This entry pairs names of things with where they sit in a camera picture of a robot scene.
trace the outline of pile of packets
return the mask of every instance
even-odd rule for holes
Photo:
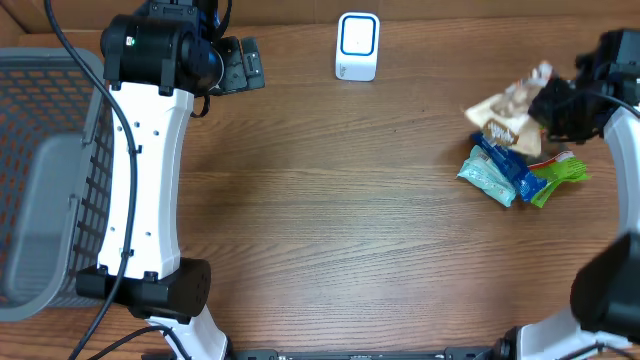
[[[516,195],[542,207],[563,182],[588,180],[586,165],[569,149],[546,141],[544,129],[528,114],[531,102],[554,76],[542,63],[530,77],[469,108],[465,115],[481,131],[459,177],[506,207]]]

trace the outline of wooden table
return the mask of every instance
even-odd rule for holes
[[[428,350],[490,345],[568,303],[576,271],[613,240],[606,145],[574,147],[593,179],[544,209],[505,209],[456,179],[474,128],[463,109],[540,60],[574,74],[600,33],[640,16],[384,22],[376,80],[334,77],[334,25],[242,27],[260,91],[214,98],[184,143],[184,256],[213,268],[208,305],[237,348]],[[98,33],[70,34],[98,53]],[[25,35],[22,46],[51,46]],[[0,325],[0,356],[61,359],[95,308]],[[113,308],[83,358],[145,326]],[[166,349],[159,334],[112,358]]]

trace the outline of robotic arm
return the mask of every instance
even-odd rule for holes
[[[206,307],[211,269],[204,260],[182,258],[176,232],[180,157],[190,116],[203,116],[209,96],[264,87],[253,38],[222,38],[231,4],[220,21],[217,0],[154,0],[135,16],[119,15],[103,33],[104,77],[137,144],[138,187],[132,245],[115,302],[150,324],[171,328],[175,354],[223,360],[228,338]],[[598,345],[640,343],[640,32],[604,34],[598,50],[577,60],[572,82],[554,79],[534,100],[530,114],[552,139],[583,143],[600,135],[613,154],[620,200],[619,239],[577,275],[571,307],[538,324],[509,331],[493,349],[385,354],[390,359],[533,360],[583,358]],[[194,98],[205,97],[200,115]],[[79,295],[104,299],[122,261],[129,150],[114,121],[113,184],[109,222],[97,266],[79,272]],[[252,360],[371,359],[345,355],[254,351]],[[235,354],[239,360],[243,357]]]

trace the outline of white square cup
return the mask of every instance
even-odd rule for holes
[[[371,81],[376,77],[380,20],[374,14],[348,12],[338,22],[336,77]]]

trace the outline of gray plastic bin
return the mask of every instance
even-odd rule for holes
[[[109,213],[101,99],[64,49],[0,49],[0,321],[98,303],[76,295],[75,274],[96,263]]]

